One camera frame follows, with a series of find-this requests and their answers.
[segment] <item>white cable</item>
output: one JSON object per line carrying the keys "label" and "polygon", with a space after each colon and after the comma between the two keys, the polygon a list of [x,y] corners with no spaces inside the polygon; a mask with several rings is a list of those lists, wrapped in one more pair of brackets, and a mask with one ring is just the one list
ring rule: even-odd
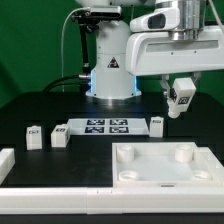
{"label": "white cable", "polygon": [[74,9],[72,12],[69,13],[69,15],[67,16],[67,18],[65,19],[63,28],[62,28],[62,34],[61,34],[61,77],[64,78],[64,37],[65,37],[65,28],[67,25],[68,20],[70,19],[70,17],[72,16],[73,13],[75,12],[79,12],[79,11],[84,11],[84,10],[90,10],[90,7],[85,7],[85,8],[78,8],[78,9]]}
{"label": "white cable", "polygon": [[132,6],[131,6],[131,20],[134,19],[134,13],[135,13],[135,6],[132,5]]}
{"label": "white cable", "polygon": [[216,11],[215,5],[214,5],[212,0],[208,0],[208,1],[209,1],[209,4],[210,4],[211,8],[212,8],[212,12],[213,12],[213,14],[215,16],[216,22],[218,23],[218,25],[219,25],[219,27],[222,30],[223,35],[224,35],[224,26],[223,26],[223,24],[222,24],[222,22],[221,22],[221,20],[219,18],[219,15],[218,15],[218,13]]}

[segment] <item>white rectangular block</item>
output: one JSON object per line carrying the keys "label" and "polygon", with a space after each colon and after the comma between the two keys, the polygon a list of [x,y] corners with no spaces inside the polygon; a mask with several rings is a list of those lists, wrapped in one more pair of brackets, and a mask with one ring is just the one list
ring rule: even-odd
{"label": "white rectangular block", "polygon": [[42,149],[42,134],[40,126],[28,127],[26,131],[27,150]]}
{"label": "white rectangular block", "polygon": [[162,117],[152,117],[150,122],[150,137],[162,138],[163,137],[163,123],[164,118]]}
{"label": "white rectangular block", "polygon": [[2,149],[0,152],[0,184],[15,164],[14,149]]}
{"label": "white rectangular block", "polygon": [[67,124],[57,125],[51,133],[51,147],[65,148],[70,139],[70,129]]}

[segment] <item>cable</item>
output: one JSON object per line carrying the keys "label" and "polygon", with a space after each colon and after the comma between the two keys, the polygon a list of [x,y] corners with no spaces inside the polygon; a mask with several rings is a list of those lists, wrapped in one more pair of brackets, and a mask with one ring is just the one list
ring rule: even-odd
{"label": "cable", "polygon": [[215,19],[216,19],[216,21],[217,21],[217,23],[218,23],[220,29],[222,30],[223,35],[224,35],[224,27],[223,27],[223,24],[222,24],[222,22],[221,22],[221,20],[220,20],[220,18],[219,18],[219,15],[218,15],[218,13],[217,13],[217,11],[216,11],[215,5],[214,5],[214,3],[213,3],[212,0],[208,0],[208,1],[209,1],[209,4],[210,4],[211,8],[212,8],[212,12],[213,12],[213,14],[214,14],[214,16],[215,16]]}
{"label": "cable", "polygon": [[131,6],[131,20],[134,19],[134,13],[135,13],[135,6],[132,5],[132,6]]}
{"label": "cable", "polygon": [[73,10],[72,12],[69,13],[67,18],[65,19],[65,22],[63,24],[62,28],[62,34],[61,34],[61,77],[64,78],[64,37],[65,37],[65,28],[67,25],[68,20],[72,16],[73,13],[79,12],[79,11],[84,11],[84,10],[90,10],[90,7],[85,7],[85,8],[78,8]]}
{"label": "cable", "polygon": [[49,87],[48,89],[46,89],[46,91],[44,91],[45,93],[47,93],[47,92],[50,92],[50,90],[52,90],[53,88],[55,88],[55,87],[58,87],[58,86],[62,86],[62,85],[64,85],[64,86],[70,86],[70,85],[82,85],[82,84],[84,84],[84,83],[78,83],[78,82],[70,82],[70,83],[59,83],[59,84],[55,84],[55,85],[52,85],[51,87]]}
{"label": "cable", "polygon": [[78,75],[71,75],[71,76],[66,76],[66,77],[57,79],[57,80],[51,82],[49,85],[47,85],[47,86],[43,89],[42,92],[47,92],[47,90],[48,90],[49,88],[51,88],[51,86],[53,86],[53,85],[55,85],[55,84],[57,84],[57,83],[59,83],[59,82],[63,82],[63,81],[65,81],[65,80],[69,80],[69,79],[78,79],[78,78],[79,78]]}

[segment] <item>metal bracket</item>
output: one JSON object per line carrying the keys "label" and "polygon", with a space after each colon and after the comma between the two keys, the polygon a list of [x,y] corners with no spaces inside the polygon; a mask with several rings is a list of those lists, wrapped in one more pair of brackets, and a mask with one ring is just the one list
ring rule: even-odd
{"label": "metal bracket", "polygon": [[169,75],[165,74],[165,75],[161,75],[161,81],[160,81],[160,85],[162,86],[163,89],[165,89],[166,91],[164,92],[164,96],[166,98],[170,98],[170,85],[167,82],[169,80]]}

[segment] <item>black cable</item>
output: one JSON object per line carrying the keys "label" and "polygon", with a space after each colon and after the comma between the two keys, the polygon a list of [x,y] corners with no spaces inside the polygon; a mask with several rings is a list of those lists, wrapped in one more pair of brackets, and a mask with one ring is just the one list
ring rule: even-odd
{"label": "black cable", "polygon": [[47,93],[47,92],[50,92],[50,90],[52,90],[53,88],[55,88],[55,87],[58,87],[58,86],[70,86],[70,85],[82,85],[82,84],[84,84],[84,83],[74,83],[74,82],[71,82],[71,83],[59,83],[59,84],[54,84],[54,85],[52,85],[51,87],[49,87],[48,89],[46,89],[45,91],[43,91],[43,92],[45,92],[45,93]]}
{"label": "black cable", "polygon": [[57,79],[57,80],[51,82],[49,85],[47,85],[47,86],[43,89],[42,92],[47,92],[46,90],[48,90],[49,88],[51,88],[51,86],[53,86],[53,85],[55,85],[55,84],[57,84],[57,83],[59,83],[59,82],[63,82],[63,81],[65,81],[65,80],[69,80],[69,79],[76,79],[76,78],[78,79],[79,76],[78,76],[78,75],[71,75],[71,76],[66,76],[66,77]]}

